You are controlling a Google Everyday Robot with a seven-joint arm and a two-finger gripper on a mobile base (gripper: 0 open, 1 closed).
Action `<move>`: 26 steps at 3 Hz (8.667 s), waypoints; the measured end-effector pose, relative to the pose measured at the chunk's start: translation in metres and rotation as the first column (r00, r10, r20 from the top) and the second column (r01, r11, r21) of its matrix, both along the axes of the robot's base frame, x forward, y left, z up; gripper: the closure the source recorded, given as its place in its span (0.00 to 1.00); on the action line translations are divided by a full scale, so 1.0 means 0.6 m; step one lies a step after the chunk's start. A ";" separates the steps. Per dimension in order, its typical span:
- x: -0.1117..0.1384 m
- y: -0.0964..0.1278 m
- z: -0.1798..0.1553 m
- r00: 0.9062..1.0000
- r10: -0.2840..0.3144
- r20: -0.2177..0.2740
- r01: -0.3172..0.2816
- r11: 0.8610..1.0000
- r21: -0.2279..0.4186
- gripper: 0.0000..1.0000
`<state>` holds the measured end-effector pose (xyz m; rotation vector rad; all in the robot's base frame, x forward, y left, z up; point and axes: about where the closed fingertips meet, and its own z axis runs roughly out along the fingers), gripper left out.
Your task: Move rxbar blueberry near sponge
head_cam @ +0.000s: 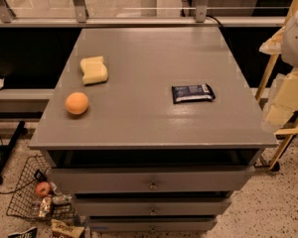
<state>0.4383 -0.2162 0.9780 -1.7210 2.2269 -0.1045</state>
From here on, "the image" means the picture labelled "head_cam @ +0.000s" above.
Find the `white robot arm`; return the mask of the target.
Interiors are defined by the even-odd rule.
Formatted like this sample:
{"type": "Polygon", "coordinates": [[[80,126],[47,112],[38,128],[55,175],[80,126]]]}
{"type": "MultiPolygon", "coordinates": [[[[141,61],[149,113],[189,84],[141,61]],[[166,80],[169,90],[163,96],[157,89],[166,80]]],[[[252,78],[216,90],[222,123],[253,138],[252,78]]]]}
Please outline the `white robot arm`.
{"type": "Polygon", "coordinates": [[[264,108],[264,121],[280,128],[298,110],[298,10],[259,50],[268,55],[281,55],[293,67],[287,75],[275,78],[277,86],[270,92],[264,108]]]}

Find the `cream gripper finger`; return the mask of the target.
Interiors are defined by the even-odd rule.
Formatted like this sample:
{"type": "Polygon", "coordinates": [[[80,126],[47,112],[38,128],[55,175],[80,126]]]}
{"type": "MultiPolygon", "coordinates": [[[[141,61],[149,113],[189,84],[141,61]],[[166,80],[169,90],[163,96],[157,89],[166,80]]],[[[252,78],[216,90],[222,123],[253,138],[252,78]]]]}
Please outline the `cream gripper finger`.
{"type": "Polygon", "coordinates": [[[283,126],[297,110],[298,68],[293,68],[286,75],[278,73],[273,80],[263,120],[271,126],[283,126]]]}

